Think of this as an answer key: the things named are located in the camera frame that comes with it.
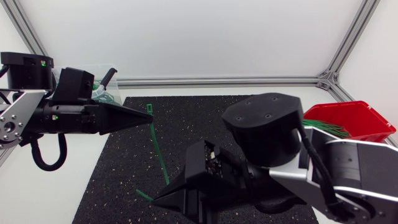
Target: speckled mat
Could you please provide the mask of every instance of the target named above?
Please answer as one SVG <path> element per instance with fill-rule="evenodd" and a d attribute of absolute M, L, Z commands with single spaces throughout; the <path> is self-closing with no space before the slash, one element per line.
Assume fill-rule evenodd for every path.
<path fill-rule="evenodd" d="M 154 107 L 156 136 L 170 181 L 182 169 L 185 149 L 207 139 L 241 154 L 221 120 L 223 111 L 248 96 L 129 97 L 125 106 Z M 153 207 L 136 193 L 151 197 L 166 185 L 150 136 L 149 125 L 110 135 L 80 202 L 74 223 L 191 223 L 179 213 Z M 277 215 L 254 207 L 220 214 L 220 223 L 318 223 L 309 206 L 296 205 Z"/>

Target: red bin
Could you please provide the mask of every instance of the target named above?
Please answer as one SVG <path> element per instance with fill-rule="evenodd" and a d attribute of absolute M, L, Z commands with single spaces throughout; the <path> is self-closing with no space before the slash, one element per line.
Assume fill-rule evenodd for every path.
<path fill-rule="evenodd" d="M 327 121 L 342 126 L 349 139 L 382 142 L 396 131 L 375 109 L 363 101 L 315 105 L 304 114 L 305 119 Z"/>

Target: white backdrop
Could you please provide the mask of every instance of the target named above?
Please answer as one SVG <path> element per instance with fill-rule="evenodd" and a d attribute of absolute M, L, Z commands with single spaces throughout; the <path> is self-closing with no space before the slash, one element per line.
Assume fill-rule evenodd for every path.
<path fill-rule="evenodd" d="M 118 78 L 315 76 L 360 3 L 21 0 L 56 66 L 111 63 Z"/>

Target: clear plastic container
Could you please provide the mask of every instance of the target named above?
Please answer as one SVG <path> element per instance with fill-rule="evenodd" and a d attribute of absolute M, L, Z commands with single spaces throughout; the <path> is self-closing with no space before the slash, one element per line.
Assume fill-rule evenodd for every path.
<path fill-rule="evenodd" d="M 115 73 L 112 77 L 111 81 L 106 86 L 106 91 L 102 91 L 98 89 L 100 86 L 101 80 L 104 78 L 106 73 L 110 68 L 116 68 L 113 64 L 103 64 L 103 65 L 69 65 L 69 66 L 61 66 L 55 67 L 53 72 L 55 74 L 55 78 L 57 79 L 57 83 L 60 78 L 61 69 L 70 67 L 76 68 L 80 70 L 84 70 L 86 72 L 90 72 L 94 75 L 94 90 L 92 94 L 92 99 L 98 100 L 99 102 L 103 103 L 116 103 L 122 105 L 122 99 L 120 97 L 118 83 L 116 81 L 118 73 Z"/>

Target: metal bracket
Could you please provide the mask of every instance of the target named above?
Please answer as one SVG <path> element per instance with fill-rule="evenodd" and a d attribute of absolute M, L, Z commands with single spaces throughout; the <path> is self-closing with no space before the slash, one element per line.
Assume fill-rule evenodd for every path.
<path fill-rule="evenodd" d="M 332 85 L 339 84 L 339 73 L 332 72 L 331 70 L 325 70 L 321 74 L 317 75 L 319 81 L 316 87 L 324 90 L 329 90 Z"/>

